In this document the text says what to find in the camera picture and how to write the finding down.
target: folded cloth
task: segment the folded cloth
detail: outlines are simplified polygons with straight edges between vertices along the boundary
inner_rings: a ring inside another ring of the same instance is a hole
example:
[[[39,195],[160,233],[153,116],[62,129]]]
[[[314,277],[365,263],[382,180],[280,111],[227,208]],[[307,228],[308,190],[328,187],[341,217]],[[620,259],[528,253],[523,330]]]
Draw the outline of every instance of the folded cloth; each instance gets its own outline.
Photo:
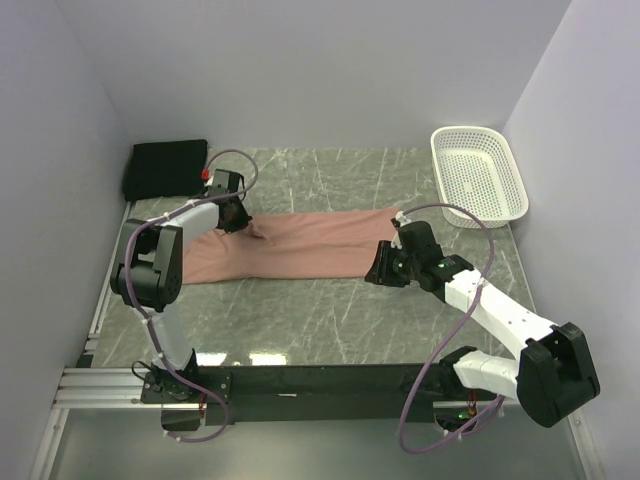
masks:
[[[355,278],[391,240],[400,210],[255,215],[249,228],[196,238],[184,256],[183,283],[238,278]]]

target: laundry basket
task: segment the laundry basket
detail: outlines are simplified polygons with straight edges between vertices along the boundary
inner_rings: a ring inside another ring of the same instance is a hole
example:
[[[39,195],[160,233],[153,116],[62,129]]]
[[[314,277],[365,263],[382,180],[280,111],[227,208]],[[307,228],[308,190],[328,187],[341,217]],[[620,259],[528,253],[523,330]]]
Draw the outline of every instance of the laundry basket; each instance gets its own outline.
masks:
[[[529,208],[518,167],[505,138],[482,127],[444,127],[431,135],[440,201],[469,210],[490,228],[522,217]],[[457,227],[479,228],[457,210],[443,208]]]

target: gray wall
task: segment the gray wall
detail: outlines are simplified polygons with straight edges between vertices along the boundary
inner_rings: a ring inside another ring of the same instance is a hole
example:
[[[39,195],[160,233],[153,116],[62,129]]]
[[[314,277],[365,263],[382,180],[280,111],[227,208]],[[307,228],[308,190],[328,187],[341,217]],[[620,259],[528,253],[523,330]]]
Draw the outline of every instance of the gray wall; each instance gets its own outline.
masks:
[[[51,0],[0,2],[0,465],[27,478],[82,351],[123,204],[128,140]]]
[[[569,0],[58,0],[135,140],[421,146],[502,128]]]
[[[505,132],[531,200],[516,240],[542,314],[588,337],[608,478],[640,477],[640,4],[574,0]]]

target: black cloth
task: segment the black cloth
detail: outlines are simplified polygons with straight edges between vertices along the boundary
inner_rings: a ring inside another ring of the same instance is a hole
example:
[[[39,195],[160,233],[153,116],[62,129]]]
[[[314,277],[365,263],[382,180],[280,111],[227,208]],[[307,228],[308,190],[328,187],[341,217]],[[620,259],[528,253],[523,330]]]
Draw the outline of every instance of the black cloth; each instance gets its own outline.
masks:
[[[206,140],[134,145],[122,182],[125,200],[200,193],[207,148]]]

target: basket rim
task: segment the basket rim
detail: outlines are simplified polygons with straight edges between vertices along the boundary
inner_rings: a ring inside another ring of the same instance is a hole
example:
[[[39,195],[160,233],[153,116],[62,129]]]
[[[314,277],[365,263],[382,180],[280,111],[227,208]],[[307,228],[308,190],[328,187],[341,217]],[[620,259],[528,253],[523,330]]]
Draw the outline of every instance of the basket rim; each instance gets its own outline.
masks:
[[[434,139],[436,135],[438,135],[441,132],[451,131],[451,130],[455,131],[455,130],[462,130],[462,129],[475,130],[479,133],[489,134],[490,136],[495,137],[496,140],[498,140],[501,143],[502,148],[505,150],[505,154],[507,156],[507,162],[509,163],[509,166],[511,168],[512,174],[514,176],[514,181],[518,189],[518,193],[522,200],[522,208],[515,215],[502,215],[499,217],[482,217],[477,215],[478,219],[480,219],[483,222],[510,222],[512,220],[518,220],[519,218],[522,218],[529,210],[529,197],[527,195],[527,191],[524,188],[524,183],[522,182],[522,177],[520,176],[520,170],[518,169],[518,165],[516,164],[516,161],[513,158],[513,153],[511,152],[511,147],[509,146],[509,142],[507,142],[507,139],[504,138],[504,136],[500,132],[497,132],[496,130],[493,130],[487,127],[478,127],[473,125],[454,125],[454,126],[438,128],[431,134],[431,141],[430,141],[431,160],[433,162],[433,169],[436,175],[436,185],[438,187],[438,195],[440,196],[440,200],[443,203],[449,203],[449,200],[443,188],[444,182],[442,181],[442,174],[440,173],[440,166],[438,165],[439,162],[437,161]],[[450,213],[452,213],[456,217],[459,217],[467,221],[473,221],[471,218],[469,218],[467,215],[465,215],[462,212],[458,212],[453,208],[447,208],[447,209],[449,210]]]

